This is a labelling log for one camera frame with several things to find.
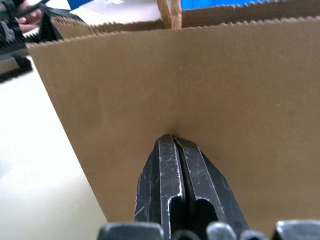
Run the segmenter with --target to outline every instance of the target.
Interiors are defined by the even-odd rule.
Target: table surface
[[[105,223],[35,67],[0,84],[0,239],[94,240]]]

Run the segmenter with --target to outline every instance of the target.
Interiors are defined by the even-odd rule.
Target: brown paper bag
[[[320,217],[320,18],[219,25],[319,15],[317,0],[300,2],[184,11],[178,30],[29,46],[109,222],[133,220],[139,174],[166,133],[199,145],[252,228]]]

